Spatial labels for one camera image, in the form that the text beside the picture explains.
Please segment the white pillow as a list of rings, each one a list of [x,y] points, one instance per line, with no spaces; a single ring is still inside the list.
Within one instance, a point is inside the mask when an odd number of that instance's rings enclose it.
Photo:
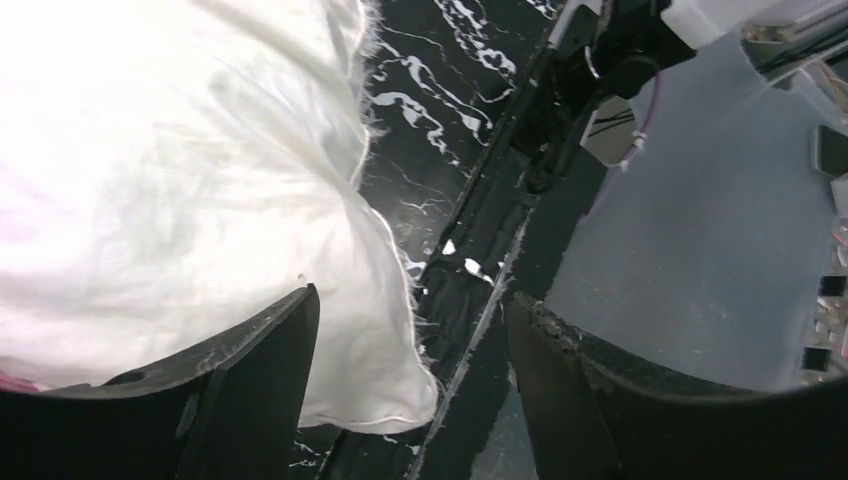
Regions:
[[[1,5],[1,372],[102,384],[313,284],[299,423],[395,434],[438,384],[361,196],[372,1]]]

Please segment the pink pillowcase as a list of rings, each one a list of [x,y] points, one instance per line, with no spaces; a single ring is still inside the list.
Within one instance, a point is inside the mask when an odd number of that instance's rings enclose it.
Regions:
[[[20,393],[38,393],[39,388],[30,381],[22,380],[0,372],[0,390]]]

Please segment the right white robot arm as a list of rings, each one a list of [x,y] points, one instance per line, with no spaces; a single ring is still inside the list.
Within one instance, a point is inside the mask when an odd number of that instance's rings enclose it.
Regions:
[[[796,1],[672,0],[660,18],[693,50],[705,47],[748,24],[786,20]]]

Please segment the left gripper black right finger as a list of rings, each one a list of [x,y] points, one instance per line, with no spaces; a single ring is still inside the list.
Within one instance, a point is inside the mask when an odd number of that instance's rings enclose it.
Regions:
[[[542,479],[843,479],[847,381],[761,393],[663,367],[516,294],[509,351]]]

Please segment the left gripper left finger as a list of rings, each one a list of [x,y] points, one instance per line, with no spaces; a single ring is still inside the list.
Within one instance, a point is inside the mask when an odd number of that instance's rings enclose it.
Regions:
[[[306,286],[101,386],[3,392],[2,477],[285,478],[319,311]]]

